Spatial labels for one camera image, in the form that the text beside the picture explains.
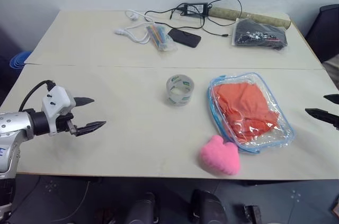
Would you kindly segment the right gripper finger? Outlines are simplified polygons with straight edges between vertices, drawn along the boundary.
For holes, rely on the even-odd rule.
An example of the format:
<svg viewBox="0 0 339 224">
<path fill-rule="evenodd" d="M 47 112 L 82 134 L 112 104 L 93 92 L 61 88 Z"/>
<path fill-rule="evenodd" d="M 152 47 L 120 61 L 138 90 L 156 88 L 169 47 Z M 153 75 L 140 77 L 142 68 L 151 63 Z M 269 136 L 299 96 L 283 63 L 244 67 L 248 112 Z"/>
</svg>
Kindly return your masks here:
<svg viewBox="0 0 339 224">
<path fill-rule="evenodd" d="M 335 103 L 335 104 L 339 104 L 339 94 L 328 94 L 328 95 L 324 95 L 323 98 Z"/>
<path fill-rule="evenodd" d="M 338 115 L 334 115 L 331 113 L 328 113 L 327 111 L 321 110 L 321 109 L 305 109 L 305 111 L 311 115 L 313 118 L 317 120 L 324 121 L 326 123 L 329 123 L 333 125 L 337 130 L 339 129 L 338 126 Z"/>
</svg>

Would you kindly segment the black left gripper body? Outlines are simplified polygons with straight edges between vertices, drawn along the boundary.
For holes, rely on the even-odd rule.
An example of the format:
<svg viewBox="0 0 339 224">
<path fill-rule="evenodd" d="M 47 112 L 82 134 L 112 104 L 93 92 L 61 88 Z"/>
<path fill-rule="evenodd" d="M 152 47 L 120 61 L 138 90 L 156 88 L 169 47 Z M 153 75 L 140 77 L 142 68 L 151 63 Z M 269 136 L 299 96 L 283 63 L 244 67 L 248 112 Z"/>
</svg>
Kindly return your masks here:
<svg viewBox="0 0 339 224">
<path fill-rule="evenodd" d="M 74 116 L 71 112 L 66 115 L 60 115 L 56 119 L 57 132 L 69 132 L 71 135 L 78 136 L 77 127 L 72 123 L 73 118 Z"/>
</svg>

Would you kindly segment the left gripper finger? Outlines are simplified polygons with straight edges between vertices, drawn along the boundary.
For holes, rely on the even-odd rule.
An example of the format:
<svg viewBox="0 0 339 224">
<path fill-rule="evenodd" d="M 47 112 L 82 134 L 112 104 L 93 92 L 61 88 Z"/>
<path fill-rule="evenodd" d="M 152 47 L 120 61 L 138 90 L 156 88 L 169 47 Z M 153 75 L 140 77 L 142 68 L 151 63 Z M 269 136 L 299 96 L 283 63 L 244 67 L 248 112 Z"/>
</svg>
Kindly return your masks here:
<svg viewBox="0 0 339 224">
<path fill-rule="evenodd" d="M 84 106 L 94 102 L 95 100 L 89 97 L 75 97 L 75 106 Z"/>
<path fill-rule="evenodd" d="M 82 136 L 82 135 L 86 135 L 88 133 L 92 133 L 95 130 L 99 129 L 100 127 L 104 126 L 106 124 L 106 121 L 95 121 L 92 123 L 88 123 L 86 126 L 78 128 L 76 127 L 76 131 L 75 131 L 75 136 Z"/>
</svg>

